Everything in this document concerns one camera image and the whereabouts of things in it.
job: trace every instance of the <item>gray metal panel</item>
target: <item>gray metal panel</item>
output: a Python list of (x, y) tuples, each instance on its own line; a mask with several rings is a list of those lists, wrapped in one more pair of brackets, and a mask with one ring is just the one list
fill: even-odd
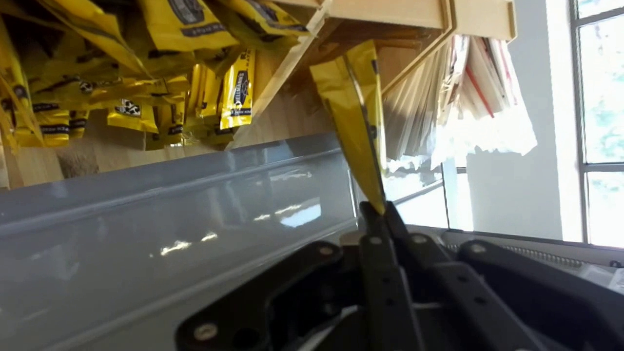
[(5, 193), (0, 349), (85, 349), (153, 316), (168, 334), (135, 338), (170, 349), (229, 281), (356, 225), (334, 137)]

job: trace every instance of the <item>white wall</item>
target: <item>white wall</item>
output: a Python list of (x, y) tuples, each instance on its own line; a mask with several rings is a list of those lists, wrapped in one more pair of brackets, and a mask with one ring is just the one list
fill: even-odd
[(477, 230), (555, 240), (564, 238), (562, 223), (568, 221), (568, 215), (562, 217), (556, 110), (553, 100), (555, 84), (551, 74), (553, 57), (547, 18), (545, 0), (517, 0), (519, 39), (516, 39), (510, 49), (539, 147), (527, 156), (484, 152), (469, 156)]

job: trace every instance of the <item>window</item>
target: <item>window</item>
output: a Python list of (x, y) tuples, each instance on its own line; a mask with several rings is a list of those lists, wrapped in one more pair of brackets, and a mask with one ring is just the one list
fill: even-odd
[(624, 2), (574, 0), (588, 242), (624, 246)]

